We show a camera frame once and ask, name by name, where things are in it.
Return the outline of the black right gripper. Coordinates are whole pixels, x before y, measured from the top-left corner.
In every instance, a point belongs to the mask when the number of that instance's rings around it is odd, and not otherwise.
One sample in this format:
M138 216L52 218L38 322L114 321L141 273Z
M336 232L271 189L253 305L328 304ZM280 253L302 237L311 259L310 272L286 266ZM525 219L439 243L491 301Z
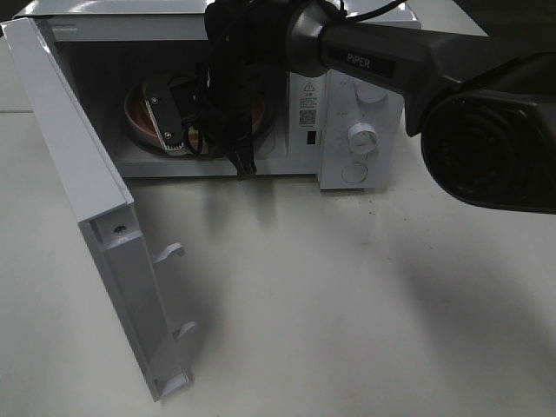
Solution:
M255 143L267 112L264 76L282 69L283 21L278 12L207 12L209 50L196 73L196 121L226 156L243 137ZM143 82L142 92L162 150L185 155L182 118L168 82Z

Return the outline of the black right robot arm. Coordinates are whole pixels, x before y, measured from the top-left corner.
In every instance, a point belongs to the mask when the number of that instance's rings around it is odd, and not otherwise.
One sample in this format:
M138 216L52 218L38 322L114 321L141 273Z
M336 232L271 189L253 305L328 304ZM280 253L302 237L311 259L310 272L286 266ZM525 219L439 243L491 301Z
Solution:
M336 70L403 97L432 178L477 207L555 211L555 50L511 38L375 24L396 2L357 16L329 1L215 1L198 73L197 128L255 175L250 71Z

